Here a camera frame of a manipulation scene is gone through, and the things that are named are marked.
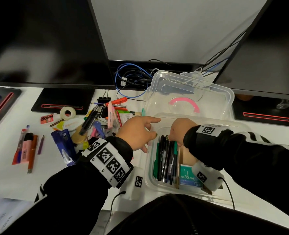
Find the plastic lid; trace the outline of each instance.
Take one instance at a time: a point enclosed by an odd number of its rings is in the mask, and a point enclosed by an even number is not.
[[[197,74],[158,71],[146,92],[143,115],[172,113],[223,119],[234,101],[234,92],[195,78]]]

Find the masking tape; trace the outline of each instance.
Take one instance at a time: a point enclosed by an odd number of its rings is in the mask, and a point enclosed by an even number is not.
[[[65,114],[65,112],[66,112],[67,110],[71,113],[70,116],[67,116],[67,115]],[[64,119],[64,120],[73,119],[73,118],[75,118],[75,116],[76,116],[76,110],[75,110],[74,108],[70,107],[70,106],[65,106],[65,107],[63,107],[63,108],[61,109],[61,111],[60,111],[60,117],[61,117],[62,119]]]

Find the orange pencil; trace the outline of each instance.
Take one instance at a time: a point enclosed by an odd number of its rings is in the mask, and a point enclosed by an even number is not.
[[[34,162],[34,155],[36,154],[37,141],[38,141],[38,135],[34,134],[33,135],[33,140],[32,140],[32,143],[31,143],[31,150],[30,150],[27,174],[31,173],[32,169],[33,169],[33,162]]]

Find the white desk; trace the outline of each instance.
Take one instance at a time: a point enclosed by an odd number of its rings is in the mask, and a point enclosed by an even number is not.
[[[21,88],[21,96],[0,123],[0,197],[33,201],[39,185],[44,183],[51,175],[57,173],[66,165],[63,162],[50,133],[52,130],[47,124],[40,124],[43,113],[34,113],[30,109],[38,98],[42,88]],[[116,99],[116,90],[110,90],[109,97]],[[123,94],[136,96],[139,92],[123,90]],[[104,90],[96,90],[93,102],[104,94]],[[142,102],[128,100],[129,110],[141,111]],[[252,131],[255,131],[275,143],[289,144],[289,127],[267,125],[261,123],[244,122]],[[30,125],[34,134],[45,135],[41,155],[36,155],[32,174],[27,174],[27,164],[11,165],[17,147],[17,141],[22,128]],[[141,151],[134,152],[134,157],[140,157]],[[141,158],[144,168],[145,155]],[[289,227],[289,217],[269,203],[261,200],[250,192],[238,186],[229,175],[224,173],[226,181],[235,200],[236,209],[262,217],[275,223]],[[143,195],[139,201],[127,201],[119,197],[113,204],[113,210],[133,212],[144,204],[163,195],[155,192],[143,184]],[[119,190],[111,188],[103,209],[109,210],[111,202]],[[289,193],[279,189],[278,196],[289,199]]]

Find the monitor base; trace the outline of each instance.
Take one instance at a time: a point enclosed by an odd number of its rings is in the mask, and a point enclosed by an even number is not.
[[[235,97],[233,113],[237,120],[289,126],[289,104],[287,103],[288,101],[282,99],[261,96],[254,96],[248,101]]]
[[[31,108],[33,112],[60,113],[64,106],[71,106],[76,114],[88,113],[94,89],[44,88]]]

